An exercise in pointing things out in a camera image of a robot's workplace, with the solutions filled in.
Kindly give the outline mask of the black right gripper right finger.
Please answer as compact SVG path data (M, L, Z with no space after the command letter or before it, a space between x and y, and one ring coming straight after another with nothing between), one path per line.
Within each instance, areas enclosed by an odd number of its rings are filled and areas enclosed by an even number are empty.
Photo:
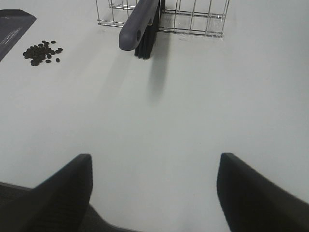
M309 205L232 153L220 157L217 195L232 232L307 232Z

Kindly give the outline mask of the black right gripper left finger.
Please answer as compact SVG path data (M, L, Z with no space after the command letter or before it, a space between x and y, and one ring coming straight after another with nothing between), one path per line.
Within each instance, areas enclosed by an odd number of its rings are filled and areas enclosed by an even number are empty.
M92 158L80 154L0 209L2 232L76 232L92 193Z

